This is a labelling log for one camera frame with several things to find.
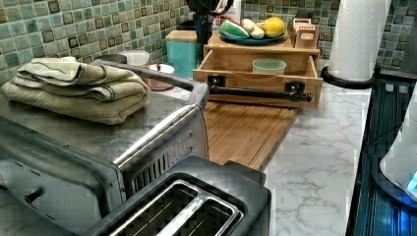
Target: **toaster oven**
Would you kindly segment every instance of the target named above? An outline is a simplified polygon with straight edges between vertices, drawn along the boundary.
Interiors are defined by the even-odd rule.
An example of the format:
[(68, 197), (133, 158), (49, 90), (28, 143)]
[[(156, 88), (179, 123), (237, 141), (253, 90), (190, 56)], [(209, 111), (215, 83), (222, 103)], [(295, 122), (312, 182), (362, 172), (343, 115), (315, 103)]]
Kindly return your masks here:
[(0, 94), (0, 186), (44, 218), (84, 234), (175, 163), (208, 157), (207, 85), (139, 67), (94, 61), (170, 83), (188, 100), (151, 92), (124, 123), (106, 126)]

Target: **folded towel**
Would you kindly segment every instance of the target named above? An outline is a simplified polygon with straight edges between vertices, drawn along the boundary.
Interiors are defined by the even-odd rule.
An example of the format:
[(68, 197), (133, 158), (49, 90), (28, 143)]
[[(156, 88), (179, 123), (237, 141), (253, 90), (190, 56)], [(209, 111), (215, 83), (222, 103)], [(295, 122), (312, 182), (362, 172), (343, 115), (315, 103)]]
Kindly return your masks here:
[[(113, 73), (109, 71), (110, 67), (103, 67), (102, 69), (105, 71), (105, 75)], [(13, 83), (32, 89), (43, 89), (57, 95), (93, 97), (102, 101), (117, 100), (137, 93), (145, 93), (149, 90), (141, 78), (130, 71), (125, 71), (125, 75), (118, 81), (93, 86), (60, 87), (22, 73), (18, 73), (13, 79)]]
[(126, 117), (143, 107), (149, 97), (148, 93), (142, 93), (103, 102), (95, 98), (56, 95), (38, 88), (18, 86), (13, 82), (7, 82), (2, 89), (9, 99), (106, 125), (123, 123)]
[(11, 100), (115, 125), (140, 109), (149, 88), (135, 73), (61, 58), (35, 58), (2, 87)]
[(109, 66), (91, 66), (62, 58), (34, 58), (18, 70), (23, 78), (41, 80), (50, 85), (93, 86), (115, 82), (125, 78), (131, 71)]

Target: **wooden cutting board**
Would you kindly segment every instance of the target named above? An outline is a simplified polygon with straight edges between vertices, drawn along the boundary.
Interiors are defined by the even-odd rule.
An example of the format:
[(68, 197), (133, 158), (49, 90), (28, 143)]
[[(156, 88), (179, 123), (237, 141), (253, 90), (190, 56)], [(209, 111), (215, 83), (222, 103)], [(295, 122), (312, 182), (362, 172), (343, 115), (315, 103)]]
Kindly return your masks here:
[(296, 114), (297, 108), (209, 102), (205, 109), (209, 159), (262, 170)]

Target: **green plate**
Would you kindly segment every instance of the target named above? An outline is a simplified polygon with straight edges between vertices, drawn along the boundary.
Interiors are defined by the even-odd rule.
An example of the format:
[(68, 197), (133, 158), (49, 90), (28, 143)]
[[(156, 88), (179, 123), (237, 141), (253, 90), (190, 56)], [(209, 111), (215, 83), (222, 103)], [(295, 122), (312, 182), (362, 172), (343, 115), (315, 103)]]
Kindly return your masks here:
[(241, 45), (265, 45), (265, 44), (269, 44), (272, 42), (277, 42), (285, 36), (285, 33), (283, 33), (282, 35), (278, 37), (255, 39), (252, 37), (239, 38), (239, 37), (228, 36), (224, 34), (222, 30), (219, 30), (218, 33), (220, 33), (220, 38), (223, 39), (224, 41), (234, 42), (236, 44), (241, 44)]

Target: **teal canister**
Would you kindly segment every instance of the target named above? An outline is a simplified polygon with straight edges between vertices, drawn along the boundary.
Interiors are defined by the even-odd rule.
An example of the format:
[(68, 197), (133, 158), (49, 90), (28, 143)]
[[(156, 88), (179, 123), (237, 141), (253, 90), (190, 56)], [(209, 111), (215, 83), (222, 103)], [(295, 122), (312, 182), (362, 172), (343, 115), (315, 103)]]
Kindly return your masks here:
[(193, 79), (197, 68), (197, 35), (194, 30), (173, 30), (166, 36), (168, 64), (175, 69), (175, 75)]

